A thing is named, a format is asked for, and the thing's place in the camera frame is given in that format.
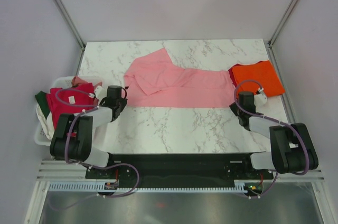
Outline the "pink t shirt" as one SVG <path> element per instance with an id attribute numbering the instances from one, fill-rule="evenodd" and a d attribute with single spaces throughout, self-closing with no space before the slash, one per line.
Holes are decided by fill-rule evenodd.
<path id="1" fill-rule="evenodd" d="M 228 71 L 181 68 L 165 48 L 135 59 L 124 83 L 134 107 L 227 108 L 234 102 Z"/>

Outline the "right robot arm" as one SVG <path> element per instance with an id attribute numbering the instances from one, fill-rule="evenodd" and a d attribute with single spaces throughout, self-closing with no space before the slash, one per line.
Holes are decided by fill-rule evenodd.
<path id="1" fill-rule="evenodd" d="M 270 140 L 269 152 L 251 154 L 255 170 L 304 175 L 318 168 L 318 157 L 305 124 L 288 124 L 256 112 L 255 95 L 250 91 L 239 92 L 230 108 L 240 126 Z"/>

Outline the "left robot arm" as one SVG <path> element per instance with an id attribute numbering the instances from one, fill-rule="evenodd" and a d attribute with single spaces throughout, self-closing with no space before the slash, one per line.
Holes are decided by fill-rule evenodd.
<path id="1" fill-rule="evenodd" d="M 97 95 L 76 88 L 60 89 L 55 93 L 58 102 L 80 108 L 80 112 L 60 115 L 50 143 L 51 156 L 68 164 L 79 163 L 106 169 L 109 153 L 93 146 L 95 129 L 114 122 L 127 105 L 127 90 L 121 86 L 108 86 L 105 96 L 97 105 L 75 104 L 60 98 L 62 92 L 78 92 L 91 99 Z"/>

